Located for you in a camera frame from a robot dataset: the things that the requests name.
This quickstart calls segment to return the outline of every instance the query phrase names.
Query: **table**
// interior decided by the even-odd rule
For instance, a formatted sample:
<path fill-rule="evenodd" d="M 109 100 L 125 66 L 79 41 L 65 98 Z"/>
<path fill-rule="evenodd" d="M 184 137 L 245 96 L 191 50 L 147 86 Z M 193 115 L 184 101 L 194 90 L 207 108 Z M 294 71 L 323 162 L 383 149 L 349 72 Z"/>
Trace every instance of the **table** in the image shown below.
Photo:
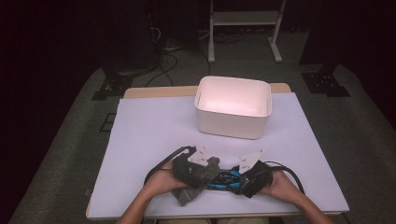
<path fill-rule="evenodd" d="M 286 84 L 270 85 L 273 114 L 266 129 L 271 132 L 264 130 L 264 137 L 258 141 L 204 134 L 192 128 L 193 96 L 197 87 L 129 89 L 125 99 L 120 101 L 87 218 L 120 217 L 141 189 L 149 169 L 177 148 L 196 143 L 205 144 L 206 154 L 219 157 L 220 167 L 226 169 L 238 162 L 238 154 L 249 154 L 257 151 L 258 146 L 265 147 L 264 157 L 268 159 L 265 161 L 279 161 L 294 170 L 307 195 L 326 214 L 347 211 L 347 202 L 295 94 Z M 281 108 L 281 102 L 288 109 Z M 295 132 L 296 125 L 301 128 L 299 132 Z M 206 190 L 184 207 L 179 207 L 170 193 L 157 196 L 148 207 L 146 217 L 271 217 L 298 213 L 293 205 L 269 196 L 257 195 L 248 199 L 230 192 Z"/>

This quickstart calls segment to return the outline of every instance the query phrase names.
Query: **wooden table edge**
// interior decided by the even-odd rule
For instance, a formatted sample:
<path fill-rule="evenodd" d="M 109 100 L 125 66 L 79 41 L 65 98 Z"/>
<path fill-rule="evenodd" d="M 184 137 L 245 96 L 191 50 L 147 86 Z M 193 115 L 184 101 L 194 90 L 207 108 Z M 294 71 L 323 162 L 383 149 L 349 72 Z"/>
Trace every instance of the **wooden table edge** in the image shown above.
<path fill-rule="evenodd" d="M 270 83 L 270 87 L 271 93 L 291 92 L 289 85 L 286 83 Z M 198 86 L 130 88 L 126 90 L 123 98 L 195 96 L 197 90 Z"/>

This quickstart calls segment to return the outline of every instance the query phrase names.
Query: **white plastic bin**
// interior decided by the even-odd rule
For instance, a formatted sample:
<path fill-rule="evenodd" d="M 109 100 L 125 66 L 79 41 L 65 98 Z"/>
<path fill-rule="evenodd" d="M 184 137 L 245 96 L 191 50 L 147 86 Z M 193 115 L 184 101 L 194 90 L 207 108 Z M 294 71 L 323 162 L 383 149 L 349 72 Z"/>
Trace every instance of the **white plastic bin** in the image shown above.
<path fill-rule="evenodd" d="M 272 111 L 268 83 L 235 77 L 204 77 L 195 96 L 203 133 L 258 139 Z"/>

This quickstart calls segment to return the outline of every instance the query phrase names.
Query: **black cable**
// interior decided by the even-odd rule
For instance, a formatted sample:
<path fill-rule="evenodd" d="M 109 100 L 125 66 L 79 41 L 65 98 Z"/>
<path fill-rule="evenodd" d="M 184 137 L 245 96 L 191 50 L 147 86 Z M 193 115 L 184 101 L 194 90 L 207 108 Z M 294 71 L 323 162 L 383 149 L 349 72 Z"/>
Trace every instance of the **black cable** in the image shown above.
<path fill-rule="evenodd" d="M 174 58 L 174 59 L 175 59 L 175 64 L 172 65 L 172 67 L 168 68 L 167 70 L 162 71 L 160 74 L 156 75 L 155 77 L 152 77 L 152 78 L 146 83 L 145 87 L 148 87 L 149 84 L 150 84 L 155 78 L 159 77 L 160 75 L 167 74 L 167 72 L 171 71 L 172 69 L 174 69 L 174 68 L 176 67 L 176 65 L 177 65 L 177 57 L 175 57 L 175 56 L 173 56 L 173 55 L 171 55 L 171 54 L 164 54 L 164 55 L 169 56 L 169 57 L 171 57 L 171 58 Z M 167 75 L 167 77 L 171 80 L 171 83 L 172 83 L 172 85 L 173 85 L 173 80 L 172 80 L 172 78 L 169 77 L 169 74 Z"/>
<path fill-rule="evenodd" d="M 301 183 L 301 181 L 300 181 L 300 179 L 298 178 L 297 174 L 295 174 L 289 167 L 286 167 L 286 166 L 284 166 L 284 165 L 282 165 L 282 164 L 280 164 L 280 163 L 278 163 L 278 162 L 275 162 L 275 161 L 267 161 L 267 162 L 271 162 L 271 163 L 278 164 L 278 166 L 270 166 L 269 169 L 266 169 L 266 170 L 264 170 L 264 171 L 258 172 L 258 173 L 255 174 L 254 176 L 262 175 L 262 174 L 264 174 L 264 173 L 272 172 L 272 171 L 286 171 L 286 172 L 288 172 L 289 174 L 291 174 L 291 176 L 293 176 L 294 180 L 295 180 L 296 183 L 297 183 L 297 186 L 298 186 L 300 192 L 302 192 L 303 194 L 305 194 L 305 191 L 304 191 L 304 188 L 303 188 L 303 184 Z"/>
<path fill-rule="evenodd" d="M 169 58 L 168 55 L 166 55 L 166 61 L 169 63 Z M 161 71 L 165 72 L 164 75 L 165 77 L 168 78 L 169 82 L 171 83 L 171 86 L 174 86 L 174 80 L 169 76 L 169 73 L 163 69 L 163 65 L 161 64 Z"/>
<path fill-rule="evenodd" d="M 198 50 L 198 52 L 200 52 L 200 53 L 204 56 L 205 61 L 206 61 L 206 64 L 207 64 L 207 75 L 210 76 L 210 63 L 209 63 L 209 59 L 207 59 L 206 55 L 205 55 L 202 51 Z"/>
<path fill-rule="evenodd" d="M 165 40 L 163 52 L 173 53 L 173 52 L 177 52 L 177 51 L 180 51 L 180 50 L 185 48 L 184 45 L 180 45 L 180 46 L 175 47 L 175 48 L 170 48 L 171 45 L 172 45 L 171 41 L 168 41 L 168 44 L 166 45 L 166 40 Z"/>
<path fill-rule="evenodd" d="M 341 215 L 343 216 L 343 218 L 346 220 L 347 224 L 352 224 L 352 222 L 349 220 L 349 218 L 347 217 L 347 214 L 345 213 L 341 213 Z"/>
<path fill-rule="evenodd" d="M 166 157 L 163 161 L 161 161 L 160 163 L 158 163 L 156 166 L 154 166 L 154 168 L 152 168 L 148 174 L 146 175 L 145 178 L 145 182 L 144 185 L 146 184 L 146 182 L 148 182 L 149 178 L 157 171 L 161 170 L 163 168 L 163 166 L 169 162 L 170 160 L 172 160 L 175 156 L 177 156 L 178 154 L 180 154 L 181 152 L 183 152 L 184 150 L 188 149 L 190 153 L 192 153 L 194 150 L 196 150 L 195 147 L 181 147 L 178 150 L 174 151 L 172 154 L 170 154 L 168 157 Z"/>
<path fill-rule="evenodd" d="M 172 173 L 171 169 L 163 169 L 163 168 L 161 168 L 161 169 L 159 169 L 159 171 L 165 171 L 165 172 L 168 172 L 168 173 Z"/>

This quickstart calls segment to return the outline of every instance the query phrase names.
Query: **floor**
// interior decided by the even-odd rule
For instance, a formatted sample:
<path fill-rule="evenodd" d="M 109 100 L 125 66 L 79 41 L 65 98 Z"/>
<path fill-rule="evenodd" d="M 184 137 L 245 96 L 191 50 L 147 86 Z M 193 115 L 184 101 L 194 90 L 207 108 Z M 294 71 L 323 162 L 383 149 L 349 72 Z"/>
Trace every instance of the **floor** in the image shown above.
<path fill-rule="evenodd" d="M 283 63 L 275 63 L 268 32 L 238 35 L 232 44 L 216 44 L 216 61 L 206 60 L 207 42 L 200 50 L 183 49 L 162 56 L 163 69 L 176 66 L 168 77 L 161 70 L 136 77 L 133 87 L 198 85 L 202 77 L 226 76 L 284 82 L 290 85 L 343 191 L 352 223 L 393 223 L 396 220 L 396 132 L 365 93 L 358 78 L 344 66 L 334 72 L 350 97 L 312 94 L 301 73 L 320 64 L 299 65 L 308 32 L 281 32 L 277 44 Z M 176 43 L 168 48 L 177 47 Z M 10 223 L 114 223 L 85 216 L 109 138 L 120 96 L 92 100 L 105 82 L 101 69 L 82 88 L 43 160 L 35 179 Z M 342 216 L 336 223 L 347 223 Z M 304 223 L 302 217 L 283 217 Z"/>

